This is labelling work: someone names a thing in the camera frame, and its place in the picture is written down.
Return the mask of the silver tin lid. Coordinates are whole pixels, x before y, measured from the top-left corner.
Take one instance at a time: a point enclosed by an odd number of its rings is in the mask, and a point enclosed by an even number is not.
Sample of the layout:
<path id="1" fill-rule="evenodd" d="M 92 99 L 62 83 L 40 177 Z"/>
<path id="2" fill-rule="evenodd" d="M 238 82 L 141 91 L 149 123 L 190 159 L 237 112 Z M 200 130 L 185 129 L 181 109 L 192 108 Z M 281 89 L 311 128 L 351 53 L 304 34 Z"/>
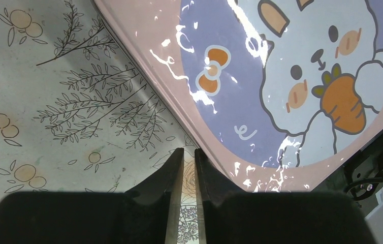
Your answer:
<path id="1" fill-rule="evenodd" d="M 212 163 L 312 190 L 383 132 L 383 1 L 94 1 Z"/>

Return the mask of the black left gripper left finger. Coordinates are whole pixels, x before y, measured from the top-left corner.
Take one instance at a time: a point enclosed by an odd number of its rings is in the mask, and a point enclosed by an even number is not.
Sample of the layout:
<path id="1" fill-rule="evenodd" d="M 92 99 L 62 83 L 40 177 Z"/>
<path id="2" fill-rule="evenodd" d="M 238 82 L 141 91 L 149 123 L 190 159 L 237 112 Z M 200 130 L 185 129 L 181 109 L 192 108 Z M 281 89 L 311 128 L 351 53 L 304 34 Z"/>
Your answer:
<path id="1" fill-rule="evenodd" d="M 176 243 L 184 150 L 122 193 L 17 192 L 0 201 L 0 243 Z"/>

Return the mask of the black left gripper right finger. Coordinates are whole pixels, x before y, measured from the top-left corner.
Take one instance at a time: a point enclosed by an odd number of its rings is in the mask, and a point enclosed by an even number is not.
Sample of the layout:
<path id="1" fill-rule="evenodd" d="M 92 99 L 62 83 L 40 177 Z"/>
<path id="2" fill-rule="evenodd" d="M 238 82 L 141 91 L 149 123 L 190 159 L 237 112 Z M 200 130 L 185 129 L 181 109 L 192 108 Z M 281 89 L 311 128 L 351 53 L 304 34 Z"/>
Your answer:
<path id="1" fill-rule="evenodd" d="M 251 193 L 195 150 L 200 243 L 375 243 L 364 216 L 339 193 Z"/>

